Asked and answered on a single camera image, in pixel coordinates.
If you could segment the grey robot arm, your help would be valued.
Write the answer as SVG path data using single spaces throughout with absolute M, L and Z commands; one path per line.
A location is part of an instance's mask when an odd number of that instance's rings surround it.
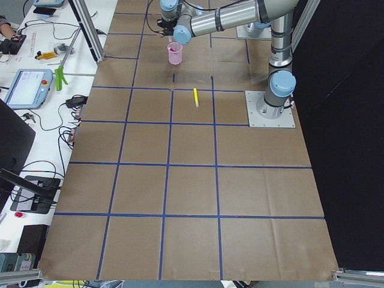
M 247 24 L 271 25 L 268 85 L 256 104 L 260 116 L 279 118 L 288 108 L 296 79 L 292 74 L 292 20 L 297 1 L 237 1 L 204 9 L 188 1 L 160 1 L 159 33 L 186 45 L 192 38 Z

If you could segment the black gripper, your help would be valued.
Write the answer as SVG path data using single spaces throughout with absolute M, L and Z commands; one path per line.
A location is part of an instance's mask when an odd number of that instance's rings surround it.
M 162 35 L 173 35 L 174 28 L 177 25 L 177 20 L 166 21 L 164 19 L 157 20 L 157 26 L 161 28 L 160 34 Z

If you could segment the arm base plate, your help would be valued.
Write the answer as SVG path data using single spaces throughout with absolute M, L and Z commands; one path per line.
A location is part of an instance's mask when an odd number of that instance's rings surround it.
M 245 91 L 248 124 L 251 128 L 295 128 L 289 99 L 281 107 L 265 102 L 264 91 Z

